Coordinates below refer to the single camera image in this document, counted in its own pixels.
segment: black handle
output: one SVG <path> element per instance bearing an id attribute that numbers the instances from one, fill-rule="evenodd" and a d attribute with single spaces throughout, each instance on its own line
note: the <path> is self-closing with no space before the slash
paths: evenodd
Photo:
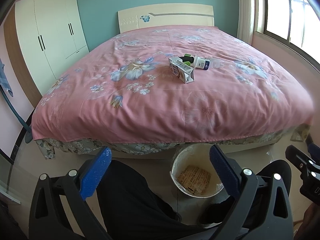
<path id="1" fill-rule="evenodd" d="M 43 39 L 42 39 L 42 35 L 40 35 L 41 41 L 42 41 L 42 45 L 43 45 L 43 49 L 45 49 L 44 43 L 43 43 Z"/>
<path id="2" fill-rule="evenodd" d="M 38 36 L 38 40 L 39 40 L 39 43 L 40 43 L 41 50 L 43 51 L 39 36 Z"/>
<path id="3" fill-rule="evenodd" d="M 71 23 L 70 23 L 70 26 L 71 26 L 71 30 L 72 30 L 72 35 L 73 35 L 73 29 L 72 29 L 72 25 L 71 25 Z"/>
<path id="4" fill-rule="evenodd" d="M 68 26 L 69 26 L 70 34 L 72 35 L 71 28 L 70 28 L 70 23 L 68 23 Z"/>

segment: silver screw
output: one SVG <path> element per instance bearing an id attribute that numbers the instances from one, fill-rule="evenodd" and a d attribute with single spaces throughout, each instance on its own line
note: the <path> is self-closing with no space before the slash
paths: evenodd
<path id="1" fill-rule="evenodd" d="M 249 169 L 244 169 L 244 170 L 243 170 L 243 173 L 244 173 L 245 175 L 250 176 L 250 175 L 252 174 L 252 171 L 249 170 Z"/>
<path id="2" fill-rule="evenodd" d="M 41 179 L 41 180 L 45 180 L 46 178 L 47 178 L 47 174 L 41 174 L 41 175 L 40 175 L 40 179 Z"/>
<path id="3" fill-rule="evenodd" d="M 276 180 L 281 180 L 281 176 L 280 176 L 280 174 L 278 174 L 278 173 L 275 173 L 275 174 L 273 175 L 273 177 L 274 177 Z"/>
<path id="4" fill-rule="evenodd" d="M 71 170 L 71 171 L 69 171 L 68 174 L 69 174 L 70 177 L 74 177 L 74 176 L 77 175 L 77 171 L 76 170 Z"/>

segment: brown paper in trash can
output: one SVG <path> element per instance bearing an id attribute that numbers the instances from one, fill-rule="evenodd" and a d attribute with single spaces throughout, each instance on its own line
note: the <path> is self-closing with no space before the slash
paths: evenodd
<path id="1" fill-rule="evenodd" d="M 204 169 L 189 165 L 178 177 L 178 182 L 192 195 L 203 195 L 210 183 L 211 174 Z"/>

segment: person's hand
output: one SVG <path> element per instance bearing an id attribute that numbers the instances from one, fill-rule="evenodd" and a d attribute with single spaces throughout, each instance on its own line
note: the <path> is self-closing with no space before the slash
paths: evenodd
<path id="1" fill-rule="evenodd" d="M 318 228 L 320 227 L 320 224 L 318 223 L 319 219 L 320 219 L 320 207 L 312 203 L 304 213 L 302 225 L 299 227 L 298 232 L 294 236 L 294 240 L 304 239 L 303 236 L 312 234 L 312 231 L 314 229 L 316 229 L 316 231 L 319 232 L 319 228 Z"/>

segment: floral bedspread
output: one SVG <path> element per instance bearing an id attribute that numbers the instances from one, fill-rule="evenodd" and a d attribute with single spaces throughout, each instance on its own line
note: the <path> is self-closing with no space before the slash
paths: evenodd
<path id="1" fill-rule="evenodd" d="M 281 139 L 287 133 L 291 133 L 291 141 L 304 142 L 309 134 L 310 126 L 309 125 L 299 125 L 296 128 L 281 130 L 274 133 L 263 134 L 260 136 L 254 136 L 243 139 L 236 140 L 226 140 L 226 141 L 217 141 L 209 143 L 217 144 L 250 144 L 250 143 L 263 143 L 271 142 L 275 143 Z M 36 143 L 39 146 L 40 151 L 42 152 L 44 158 L 54 159 L 55 158 L 55 148 L 58 148 L 64 152 L 71 152 L 74 154 L 91 154 L 93 151 L 101 149 L 104 146 L 109 147 L 112 150 L 118 152 L 124 152 L 134 155 L 145 155 L 161 152 L 168 150 L 174 147 L 177 147 L 181 144 L 189 144 L 188 142 L 172 142 L 172 143 L 124 143 L 124 144 L 111 144 L 108 142 L 101 142 L 92 138 L 86 138 L 83 140 L 77 140 L 73 142 L 61 142 L 53 138 L 39 139 L 36 140 Z"/>
<path id="2" fill-rule="evenodd" d="M 168 57 L 213 57 L 184 84 Z M 69 68 L 40 101 L 35 140 L 109 144 L 217 142 L 310 125 L 306 90 L 274 60 L 216 27 L 120 34 Z"/>

